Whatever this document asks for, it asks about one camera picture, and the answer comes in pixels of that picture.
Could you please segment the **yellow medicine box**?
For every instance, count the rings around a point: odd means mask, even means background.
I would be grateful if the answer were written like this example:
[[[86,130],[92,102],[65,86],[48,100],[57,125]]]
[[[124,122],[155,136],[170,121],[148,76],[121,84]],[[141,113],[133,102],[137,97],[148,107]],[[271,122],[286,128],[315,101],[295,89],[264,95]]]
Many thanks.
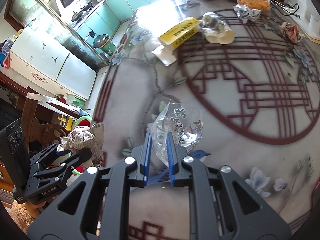
[[[165,49],[173,51],[200,31],[200,23],[201,21],[196,18],[185,18],[158,39]]]

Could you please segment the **yellow toy truck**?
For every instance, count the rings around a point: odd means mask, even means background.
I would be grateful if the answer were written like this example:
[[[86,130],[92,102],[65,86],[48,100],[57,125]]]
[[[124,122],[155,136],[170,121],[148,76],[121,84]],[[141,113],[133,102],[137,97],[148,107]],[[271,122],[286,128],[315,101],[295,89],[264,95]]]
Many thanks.
[[[72,130],[74,119],[71,116],[58,114],[57,118],[64,129],[67,131]]]

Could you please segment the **red bin with green rim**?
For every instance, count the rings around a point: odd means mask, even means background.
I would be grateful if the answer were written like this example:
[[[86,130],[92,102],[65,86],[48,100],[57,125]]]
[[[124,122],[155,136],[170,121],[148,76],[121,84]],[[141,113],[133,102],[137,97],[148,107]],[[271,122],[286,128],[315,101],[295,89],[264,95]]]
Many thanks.
[[[92,122],[92,117],[89,115],[81,116],[72,126],[72,130],[78,126],[87,126],[90,127]],[[80,176],[84,172],[84,168],[82,166],[77,167],[73,170],[73,174],[75,176]]]

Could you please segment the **teal kitchen cabinets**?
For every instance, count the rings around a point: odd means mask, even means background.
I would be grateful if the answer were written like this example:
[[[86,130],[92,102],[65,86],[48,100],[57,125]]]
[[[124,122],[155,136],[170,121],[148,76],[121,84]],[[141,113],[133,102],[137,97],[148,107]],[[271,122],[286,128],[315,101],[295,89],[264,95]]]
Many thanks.
[[[138,8],[157,1],[159,0],[98,0],[73,29],[82,37],[90,30],[97,35],[113,36],[119,26],[131,19]]]

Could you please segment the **crushed patterned paper cup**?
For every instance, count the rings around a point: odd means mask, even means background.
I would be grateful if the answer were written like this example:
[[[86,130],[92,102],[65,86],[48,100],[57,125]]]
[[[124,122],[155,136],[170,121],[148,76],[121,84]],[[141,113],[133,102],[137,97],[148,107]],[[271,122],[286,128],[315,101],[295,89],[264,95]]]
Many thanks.
[[[202,32],[209,43],[227,45],[234,41],[234,32],[216,13],[205,13],[201,22]]]

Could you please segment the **silver foil wrapper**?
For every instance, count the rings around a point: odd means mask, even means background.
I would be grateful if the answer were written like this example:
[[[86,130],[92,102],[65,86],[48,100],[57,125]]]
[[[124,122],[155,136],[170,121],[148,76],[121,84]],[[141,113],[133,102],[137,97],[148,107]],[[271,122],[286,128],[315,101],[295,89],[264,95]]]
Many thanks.
[[[236,16],[242,21],[243,24],[246,24],[248,22],[254,22],[261,15],[261,10],[250,9],[248,6],[246,6],[244,4],[234,5],[233,10],[234,10]]]

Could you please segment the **black wok on stove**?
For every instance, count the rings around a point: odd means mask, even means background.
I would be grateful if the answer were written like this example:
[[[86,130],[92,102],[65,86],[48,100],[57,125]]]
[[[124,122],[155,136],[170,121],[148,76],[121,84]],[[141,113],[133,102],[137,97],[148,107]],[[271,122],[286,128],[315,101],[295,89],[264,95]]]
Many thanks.
[[[76,22],[78,21],[85,12],[89,11],[89,9],[92,8],[92,3],[89,2],[87,3],[79,12],[75,12],[72,16],[71,22]]]

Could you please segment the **red paper wrapper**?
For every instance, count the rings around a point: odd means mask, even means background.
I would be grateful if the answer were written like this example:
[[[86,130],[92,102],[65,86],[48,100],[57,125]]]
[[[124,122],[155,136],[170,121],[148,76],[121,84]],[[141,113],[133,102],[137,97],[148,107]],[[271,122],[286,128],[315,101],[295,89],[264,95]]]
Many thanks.
[[[289,39],[294,44],[299,43],[302,39],[305,38],[304,34],[296,25],[292,25],[288,22],[283,22],[279,26],[278,31],[282,37]]]

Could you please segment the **green kitchen trash can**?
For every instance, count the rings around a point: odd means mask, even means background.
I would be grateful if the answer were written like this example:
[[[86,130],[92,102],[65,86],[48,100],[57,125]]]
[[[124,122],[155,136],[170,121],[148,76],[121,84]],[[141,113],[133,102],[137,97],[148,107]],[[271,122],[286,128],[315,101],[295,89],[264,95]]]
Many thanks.
[[[98,35],[93,41],[93,48],[102,50],[108,56],[112,56],[116,51],[116,46],[108,34]]]

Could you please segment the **white two-door refrigerator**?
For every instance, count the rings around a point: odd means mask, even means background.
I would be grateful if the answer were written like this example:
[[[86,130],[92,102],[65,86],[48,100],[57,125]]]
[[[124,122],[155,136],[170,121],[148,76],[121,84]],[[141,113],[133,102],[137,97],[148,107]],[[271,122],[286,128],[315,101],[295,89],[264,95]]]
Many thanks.
[[[11,69],[54,95],[90,97],[97,73],[45,31],[25,27],[9,59]]]

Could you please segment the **brown paper wrapper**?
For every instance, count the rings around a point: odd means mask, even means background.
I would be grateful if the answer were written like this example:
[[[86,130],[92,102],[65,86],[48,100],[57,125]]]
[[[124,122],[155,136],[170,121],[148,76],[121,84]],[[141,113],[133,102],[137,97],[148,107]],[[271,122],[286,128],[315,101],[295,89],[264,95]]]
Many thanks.
[[[84,167],[89,164],[101,165],[103,163],[104,125],[95,123],[91,127],[76,126],[66,137],[60,138],[58,152],[70,150],[72,155],[87,148],[92,152],[91,160],[84,162]]]

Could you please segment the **dark carved wooden chair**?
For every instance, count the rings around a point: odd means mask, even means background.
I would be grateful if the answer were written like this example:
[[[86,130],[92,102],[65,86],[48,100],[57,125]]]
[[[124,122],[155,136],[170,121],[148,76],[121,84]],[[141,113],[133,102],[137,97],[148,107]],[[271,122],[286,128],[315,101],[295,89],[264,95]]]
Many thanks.
[[[38,103],[39,100],[26,96],[21,123],[27,151],[29,151],[31,142],[38,141],[42,148],[46,148],[54,141],[59,142],[61,137],[66,137],[69,134],[69,131],[60,124],[52,122],[40,124],[36,117]]]

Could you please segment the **clear crinkled plastic wrapper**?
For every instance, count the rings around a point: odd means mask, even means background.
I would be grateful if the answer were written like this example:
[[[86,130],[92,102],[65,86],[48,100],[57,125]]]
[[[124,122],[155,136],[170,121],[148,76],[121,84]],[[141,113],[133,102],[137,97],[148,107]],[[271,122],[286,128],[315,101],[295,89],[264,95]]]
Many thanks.
[[[186,108],[181,103],[162,104],[162,110],[149,128],[156,157],[168,165],[167,135],[172,134],[174,143],[187,152],[200,142],[203,133],[203,111]]]

